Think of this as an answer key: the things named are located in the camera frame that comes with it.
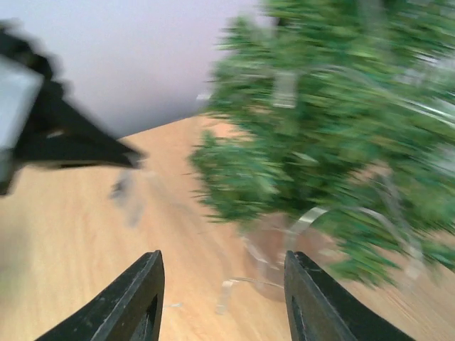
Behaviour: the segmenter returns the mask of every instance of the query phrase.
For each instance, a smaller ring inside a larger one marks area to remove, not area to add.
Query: wooden table
[[[125,224],[108,196],[119,170],[26,169],[12,196],[0,199],[0,340],[33,340],[91,300],[143,253],[160,249],[166,267],[166,308],[160,340],[290,340],[286,308],[250,285],[235,288],[230,309],[216,315],[223,278],[213,242],[230,255],[237,276],[244,250],[232,227],[189,219],[206,212],[191,198],[197,182],[186,156],[194,119],[130,136],[148,151],[150,169],[167,197],[143,183],[146,209],[140,225]],[[417,340],[455,340],[455,285],[424,280],[421,301],[392,289],[347,287],[374,311]]]

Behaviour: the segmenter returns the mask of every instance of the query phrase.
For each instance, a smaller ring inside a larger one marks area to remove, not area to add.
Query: miniature tree
[[[240,16],[213,74],[208,116],[241,134],[210,131],[191,156],[202,202],[243,229],[285,212],[338,208],[315,228],[344,258],[339,278],[395,283],[381,250],[429,269],[455,269],[453,1],[267,0],[274,28]],[[349,207],[385,215],[395,228]]]

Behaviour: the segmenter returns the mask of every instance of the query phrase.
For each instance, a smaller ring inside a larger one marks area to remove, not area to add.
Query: white wall
[[[226,19],[256,0],[0,0],[118,136],[192,115]]]

